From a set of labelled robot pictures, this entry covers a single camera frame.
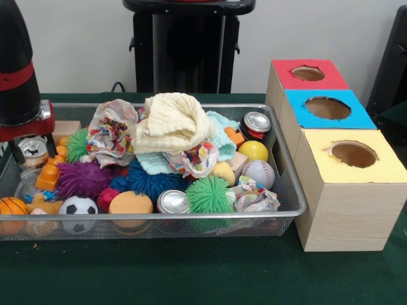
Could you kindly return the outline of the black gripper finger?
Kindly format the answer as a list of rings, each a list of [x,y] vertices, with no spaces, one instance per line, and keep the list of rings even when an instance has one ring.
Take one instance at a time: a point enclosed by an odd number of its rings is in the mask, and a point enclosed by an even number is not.
[[[8,141],[8,146],[10,147],[11,153],[16,163],[19,165],[23,165],[25,163],[25,157],[19,146],[15,143],[14,140]]]
[[[50,133],[46,134],[45,138],[46,138],[46,148],[47,148],[49,157],[51,157],[51,158],[56,157],[58,152],[57,152],[52,134],[50,134]]]

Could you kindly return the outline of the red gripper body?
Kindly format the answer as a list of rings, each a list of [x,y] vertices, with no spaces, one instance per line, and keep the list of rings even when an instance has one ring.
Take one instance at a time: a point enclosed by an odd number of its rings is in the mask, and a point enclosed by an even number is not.
[[[14,141],[28,136],[45,136],[55,129],[55,114],[50,100],[41,101],[41,110],[32,120],[17,126],[1,126],[1,142]]]

